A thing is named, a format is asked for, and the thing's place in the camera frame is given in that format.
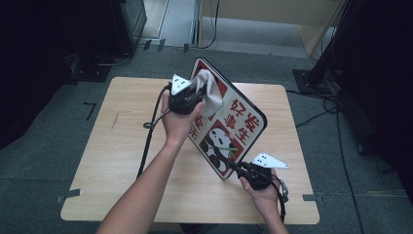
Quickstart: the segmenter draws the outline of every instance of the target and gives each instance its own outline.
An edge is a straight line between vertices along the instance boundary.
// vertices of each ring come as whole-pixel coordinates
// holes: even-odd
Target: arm
[[[169,94],[163,95],[162,112],[167,111]],[[97,233],[147,233],[161,204],[170,171],[188,136],[202,103],[190,115],[167,114],[162,122],[166,142],[146,170],[119,199],[100,224]]]
[[[264,218],[269,233],[288,233],[280,218],[276,189],[270,185],[265,190],[253,190],[244,177],[240,177],[240,181],[245,192],[251,196],[255,208]],[[280,187],[280,183],[276,179],[274,179],[274,183]]]

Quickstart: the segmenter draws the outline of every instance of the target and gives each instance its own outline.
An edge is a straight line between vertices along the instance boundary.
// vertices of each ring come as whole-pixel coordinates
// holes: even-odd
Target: panda illustration
[[[201,148],[208,156],[209,161],[222,173],[227,171],[227,160],[232,157],[234,151],[238,150],[219,127],[209,131]]]

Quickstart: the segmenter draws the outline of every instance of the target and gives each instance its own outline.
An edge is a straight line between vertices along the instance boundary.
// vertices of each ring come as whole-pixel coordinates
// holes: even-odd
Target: table top
[[[100,108],[70,190],[80,196],[67,198],[61,211],[65,220],[103,220],[131,186],[140,165],[150,121],[165,79],[116,77]],[[313,194],[298,135],[283,86],[234,84],[261,111],[268,126],[248,151],[250,162],[261,152],[285,162],[277,169],[289,190],[285,223],[316,224],[319,211]],[[160,122],[152,135],[146,166],[161,149],[165,132]],[[249,195],[232,174],[220,179],[207,160],[187,138],[173,166],[155,222],[263,223]]]

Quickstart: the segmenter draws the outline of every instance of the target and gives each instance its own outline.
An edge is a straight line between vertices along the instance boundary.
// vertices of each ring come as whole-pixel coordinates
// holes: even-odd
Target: black tape
[[[66,198],[77,197],[77,196],[80,196],[81,193],[82,193],[82,189],[80,188],[75,189],[75,190],[70,190],[66,192],[63,196],[57,196],[55,199],[55,203],[63,203],[64,200],[66,200]]]
[[[143,47],[143,50],[144,50],[144,51],[148,50],[149,47],[151,47],[151,43],[152,43],[152,40],[146,41],[145,47]]]
[[[89,119],[91,118],[92,114],[94,113],[94,108],[96,107],[96,103],[83,102],[83,104],[87,104],[87,105],[91,105],[91,106],[92,106],[92,109],[91,109],[91,111],[89,112],[88,117],[86,118],[86,120],[89,120]]]
[[[183,45],[183,53],[189,52],[189,44],[184,44]]]
[[[165,45],[165,38],[162,39],[162,40],[159,42],[158,52],[160,52],[161,50],[164,49],[164,45]]]
[[[303,200],[305,202],[315,202],[317,197],[314,194],[303,194]]]

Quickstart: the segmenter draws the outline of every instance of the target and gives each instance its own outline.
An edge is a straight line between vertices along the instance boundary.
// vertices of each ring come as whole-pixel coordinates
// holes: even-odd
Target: forearm
[[[265,214],[263,215],[263,217],[264,217],[265,223],[267,224],[268,233],[271,233],[271,234],[288,233],[278,213]]]
[[[116,203],[97,233],[147,233],[161,204],[181,142],[167,142]]]

